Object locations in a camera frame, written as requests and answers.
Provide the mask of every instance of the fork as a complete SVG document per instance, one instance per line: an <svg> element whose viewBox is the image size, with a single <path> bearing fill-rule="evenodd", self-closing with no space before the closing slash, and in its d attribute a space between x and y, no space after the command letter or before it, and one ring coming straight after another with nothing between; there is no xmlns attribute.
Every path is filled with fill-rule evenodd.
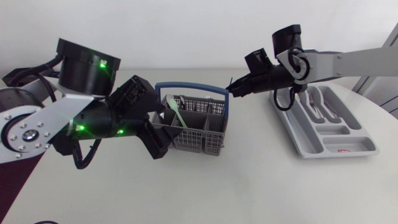
<svg viewBox="0 0 398 224"><path fill-rule="evenodd" d="M308 92L308 98L310 100L310 106L312 107L312 109L319 115L319 118L322 118L322 113L321 111L318 109L318 107L315 105L315 103L312 100L312 94L310 92Z"/></svg>

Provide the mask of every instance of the black cable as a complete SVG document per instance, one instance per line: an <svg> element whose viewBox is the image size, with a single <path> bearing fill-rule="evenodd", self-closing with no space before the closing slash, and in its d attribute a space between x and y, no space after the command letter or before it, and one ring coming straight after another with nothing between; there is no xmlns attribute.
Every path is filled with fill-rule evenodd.
<svg viewBox="0 0 398 224"><path fill-rule="evenodd" d="M55 97L55 94L52 91L52 87L51 87L51 84L49 83L49 81L46 80L42 75L40 75L38 73L35 73L33 75L36 76L40 81L42 81L44 87L46 88L46 90L48 91L48 93L49 93L49 95L51 97L51 100L53 102L55 102L57 100L57 98Z"/></svg>
<svg viewBox="0 0 398 224"><path fill-rule="evenodd" d="M275 103L275 106L276 106L278 109L280 109L281 111L288 111L288 110L290 110L290 109L292 108L293 104L294 104L294 95L295 95L295 91L294 91L293 88L291 88L291 89L289 90L290 103L289 103L288 107L283 108L283 107L281 107L281 106L278 104L278 101L277 101L277 89L275 89L275 90L274 90L274 103Z"/></svg>
<svg viewBox="0 0 398 224"><path fill-rule="evenodd" d="M56 223L54 221L40 221L40 222L37 222L35 224L58 224L58 223Z"/></svg>
<svg viewBox="0 0 398 224"><path fill-rule="evenodd" d="M81 154L79 141L75 141L72 149L73 160L75 161L75 165L77 169L84 169L90 164L91 160L94 158L95 152L98 149L98 146L101 143L101 139L95 139L94 144L90 146L90 151L87 156L83 159Z"/></svg>
<svg viewBox="0 0 398 224"><path fill-rule="evenodd" d="M43 65L39 65L39 66L30 68L28 70L21 71L20 73L18 73L15 76L14 79L12 79L11 86L17 86L19 81L21 81L25 77L28 77L29 75L33 75L35 73L40 73L40 72L46 71L47 69L58 65L62 61L62 59L63 59L63 57L61 55L57 55L57 56L55 56L54 59L52 59L51 61L49 61Z"/></svg>

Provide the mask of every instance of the gray cutlery tray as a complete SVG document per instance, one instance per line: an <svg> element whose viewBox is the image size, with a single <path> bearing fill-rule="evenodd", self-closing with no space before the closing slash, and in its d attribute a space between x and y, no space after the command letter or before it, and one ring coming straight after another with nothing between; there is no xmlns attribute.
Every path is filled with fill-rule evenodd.
<svg viewBox="0 0 398 224"><path fill-rule="evenodd" d="M328 86L309 85L307 90L296 94L288 111L276 107L273 91L269 100L303 158L379 154L368 132ZM277 100L281 106L287 106L289 89L279 90Z"/></svg>

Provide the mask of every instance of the utensil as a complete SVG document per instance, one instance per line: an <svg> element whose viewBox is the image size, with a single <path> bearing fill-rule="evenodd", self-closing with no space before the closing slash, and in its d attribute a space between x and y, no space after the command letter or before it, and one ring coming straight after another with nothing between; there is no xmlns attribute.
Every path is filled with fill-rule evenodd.
<svg viewBox="0 0 398 224"><path fill-rule="evenodd" d="M174 99L174 96L171 94L166 95L167 104L169 104L170 108L174 110L175 114L177 115L178 119L180 120L182 126L187 128L188 126L185 124L185 121L182 119L180 112L178 111L178 104Z"/></svg>
<svg viewBox="0 0 398 224"><path fill-rule="evenodd" d="M213 105L207 104L206 112L207 112L207 113L213 113Z"/></svg>
<svg viewBox="0 0 398 224"><path fill-rule="evenodd" d="M180 101L181 101L181 103L180 103L181 109L182 109L182 110L186 110L187 107L186 107L186 105L185 105L185 98L184 98L183 95L180 95Z"/></svg>
<svg viewBox="0 0 398 224"><path fill-rule="evenodd" d="M315 103L312 100L312 95L310 92L308 92L308 99L310 100L310 106L312 109L317 113L318 118L323 118L321 111L318 109L318 107L315 105Z"/></svg>
<svg viewBox="0 0 398 224"><path fill-rule="evenodd" d="M325 104L325 106L328 108L328 110L330 111L330 113L331 113L335 118L338 118L337 113L336 113L334 110L332 110L332 108L330 107L329 103L328 103L326 100L324 101L324 104Z"/></svg>

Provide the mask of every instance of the gray plastic basket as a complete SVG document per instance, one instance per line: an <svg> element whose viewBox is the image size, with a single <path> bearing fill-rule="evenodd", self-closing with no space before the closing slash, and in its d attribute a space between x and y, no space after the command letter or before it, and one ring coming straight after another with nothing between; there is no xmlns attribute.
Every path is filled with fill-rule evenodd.
<svg viewBox="0 0 398 224"><path fill-rule="evenodd" d="M152 118L152 124L155 127L170 125L183 128L182 133L174 139L174 148L197 153L203 151L205 154L218 156L221 148L224 147L223 142L228 122L228 90L198 83L164 82L155 86L159 99L161 88L194 88L225 96L224 101L183 96L185 110L178 111L188 128L183 128L174 110L167 107L165 97L161 101L166 106L164 119L160 118L158 114ZM174 100L178 105L181 102L179 95L174 95Z"/></svg>

